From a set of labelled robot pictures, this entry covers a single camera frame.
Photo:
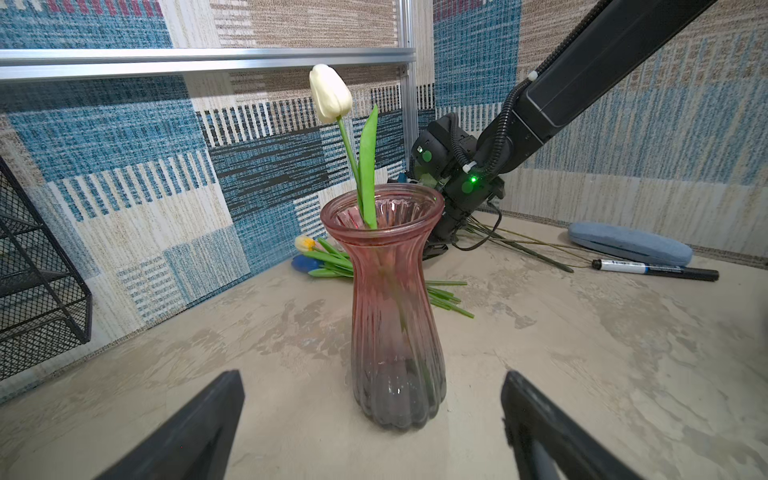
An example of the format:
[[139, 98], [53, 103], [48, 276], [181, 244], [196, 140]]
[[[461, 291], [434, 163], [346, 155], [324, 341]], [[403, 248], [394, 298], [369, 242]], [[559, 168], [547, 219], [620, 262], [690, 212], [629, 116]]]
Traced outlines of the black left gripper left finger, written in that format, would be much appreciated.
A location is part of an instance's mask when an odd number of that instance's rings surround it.
[[240, 372], [221, 373], [100, 479], [222, 479], [245, 400]]

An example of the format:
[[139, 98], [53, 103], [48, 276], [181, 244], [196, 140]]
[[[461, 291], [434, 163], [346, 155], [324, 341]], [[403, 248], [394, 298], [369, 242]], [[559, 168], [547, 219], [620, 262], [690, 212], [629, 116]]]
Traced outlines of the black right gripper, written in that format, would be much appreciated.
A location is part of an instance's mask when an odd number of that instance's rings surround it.
[[497, 213], [497, 221], [485, 238], [473, 246], [459, 247], [459, 250], [472, 251], [488, 241], [495, 234], [502, 218], [501, 211], [491, 200], [504, 198], [505, 183], [502, 179], [490, 182], [480, 179], [451, 181], [442, 190], [442, 195], [445, 201], [443, 214], [428, 237], [422, 255], [424, 260], [438, 257], [446, 253], [450, 245], [455, 245], [458, 241], [457, 233], [468, 225], [470, 217], [483, 202]]

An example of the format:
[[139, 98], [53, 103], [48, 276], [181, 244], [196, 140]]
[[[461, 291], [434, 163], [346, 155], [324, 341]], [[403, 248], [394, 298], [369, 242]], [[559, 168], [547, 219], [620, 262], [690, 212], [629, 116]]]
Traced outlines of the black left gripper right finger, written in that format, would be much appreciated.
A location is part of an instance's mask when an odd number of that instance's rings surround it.
[[516, 370], [501, 390], [503, 423], [521, 479], [638, 479]]

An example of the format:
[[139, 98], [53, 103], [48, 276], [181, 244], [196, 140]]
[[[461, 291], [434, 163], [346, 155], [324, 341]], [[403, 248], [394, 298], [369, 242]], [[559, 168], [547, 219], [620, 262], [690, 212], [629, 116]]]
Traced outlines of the white tulip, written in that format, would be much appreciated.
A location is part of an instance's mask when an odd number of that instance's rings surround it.
[[325, 64], [315, 65], [309, 73], [309, 84], [318, 120], [336, 123], [344, 144], [349, 167], [356, 182], [358, 211], [364, 225], [378, 228], [375, 201], [375, 161], [379, 109], [372, 107], [360, 135], [359, 152], [352, 148], [343, 118], [352, 110], [353, 98], [339, 74]]

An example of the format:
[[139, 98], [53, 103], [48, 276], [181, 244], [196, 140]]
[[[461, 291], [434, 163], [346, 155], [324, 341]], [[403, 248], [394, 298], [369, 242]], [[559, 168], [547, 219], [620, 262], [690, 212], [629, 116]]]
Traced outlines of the pink ribbed glass vase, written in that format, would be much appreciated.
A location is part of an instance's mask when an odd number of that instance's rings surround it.
[[421, 428], [445, 399], [443, 351], [422, 268], [424, 246], [444, 209], [435, 190], [377, 186], [377, 227], [367, 228], [347, 192], [320, 213], [353, 267], [351, 374], [356, 402], [389, 429]]

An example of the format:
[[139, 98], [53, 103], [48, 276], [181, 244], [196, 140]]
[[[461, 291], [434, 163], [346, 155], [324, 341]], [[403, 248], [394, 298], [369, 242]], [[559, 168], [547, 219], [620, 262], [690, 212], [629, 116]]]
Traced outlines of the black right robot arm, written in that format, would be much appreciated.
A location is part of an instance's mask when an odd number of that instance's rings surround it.
[[708, 1], [599, 1], [555, 50], [517, 84], [474, 137], [455, 113], [422, 131], [409, 177], [444, 199], [425, 259], [457, 243], [481, 205], [505, 195], [501, 176], [519, 167], [587, 107], [710, 7]]

